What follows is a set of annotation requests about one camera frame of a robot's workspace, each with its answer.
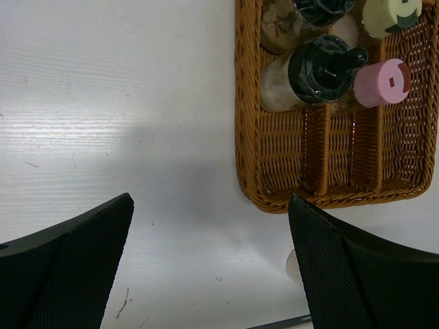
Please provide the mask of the pink-capped spice bottle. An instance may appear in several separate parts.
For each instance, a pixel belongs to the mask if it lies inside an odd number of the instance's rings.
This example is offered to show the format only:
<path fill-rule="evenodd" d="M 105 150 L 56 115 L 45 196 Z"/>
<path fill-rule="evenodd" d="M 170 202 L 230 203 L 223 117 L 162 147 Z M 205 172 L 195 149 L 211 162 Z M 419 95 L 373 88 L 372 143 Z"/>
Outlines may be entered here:
<path fill-rule="evenodd" d="M 358 70 L 353 87 L 331 106 L 331 115 L 351 114 L 404 101 L 411 89 L 411 71 L 398 58 Z"/>

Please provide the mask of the black-capped white spice bottle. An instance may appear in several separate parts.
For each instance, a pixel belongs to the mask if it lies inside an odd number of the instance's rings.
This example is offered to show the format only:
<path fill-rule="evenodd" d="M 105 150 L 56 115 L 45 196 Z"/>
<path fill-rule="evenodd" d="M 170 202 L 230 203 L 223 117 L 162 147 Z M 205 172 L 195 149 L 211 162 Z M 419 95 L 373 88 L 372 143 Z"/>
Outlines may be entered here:
<path fill-rule="evenodd" d="M 285 112 L 337 101 L 351 89 L 367 61 L 366 49 L 350 48 L 338 36 L 312 38 L 263 66 L 261 108 Z"/>

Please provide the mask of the green-capped white spice bottle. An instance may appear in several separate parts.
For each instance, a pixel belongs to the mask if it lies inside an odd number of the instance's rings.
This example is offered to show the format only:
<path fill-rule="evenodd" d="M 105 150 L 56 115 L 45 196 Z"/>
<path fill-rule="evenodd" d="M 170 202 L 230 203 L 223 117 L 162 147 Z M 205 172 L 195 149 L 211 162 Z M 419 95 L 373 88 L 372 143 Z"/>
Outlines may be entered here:
<path fill-rule="evenodd" d="M 356 1 L 336 22 L 331 33 L 350 48 L 369 48 L 384 38 L 413 26 L 423 9 L 421 0 Z"/>

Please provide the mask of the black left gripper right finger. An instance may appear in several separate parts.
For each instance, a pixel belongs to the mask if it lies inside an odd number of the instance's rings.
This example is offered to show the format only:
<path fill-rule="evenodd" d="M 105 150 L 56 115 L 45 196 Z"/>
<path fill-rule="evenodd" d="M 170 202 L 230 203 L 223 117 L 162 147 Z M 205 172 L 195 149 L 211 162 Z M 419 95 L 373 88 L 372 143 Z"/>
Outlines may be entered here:
<path fill-rule="evenodd" d="M 438 255 L 380 238 L 299 195 L 289 225 L 314 328 L 437 328 Z"/>

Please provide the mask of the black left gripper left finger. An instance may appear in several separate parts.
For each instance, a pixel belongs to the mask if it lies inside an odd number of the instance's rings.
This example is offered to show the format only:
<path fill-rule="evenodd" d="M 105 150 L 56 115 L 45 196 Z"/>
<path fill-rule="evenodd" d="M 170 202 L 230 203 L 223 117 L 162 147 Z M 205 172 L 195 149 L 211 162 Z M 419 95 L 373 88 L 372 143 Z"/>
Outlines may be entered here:
<path fill-rule="evenodd" d="M 2 328 L 99 328 L 134 213 L 124 193 L 1 244 Z"/>

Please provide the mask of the black-capped brown spice bottle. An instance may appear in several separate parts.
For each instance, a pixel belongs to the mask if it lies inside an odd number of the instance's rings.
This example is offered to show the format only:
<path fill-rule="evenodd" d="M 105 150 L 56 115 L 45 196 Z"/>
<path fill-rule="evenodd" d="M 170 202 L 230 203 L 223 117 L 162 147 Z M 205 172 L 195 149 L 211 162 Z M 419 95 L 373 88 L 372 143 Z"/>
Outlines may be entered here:
<path fill-rule="evenodd" d="M 328 31 L 355 5 L 351 0 L 265 1 L 261 10 L 261 46 L 281 55 Z"/>

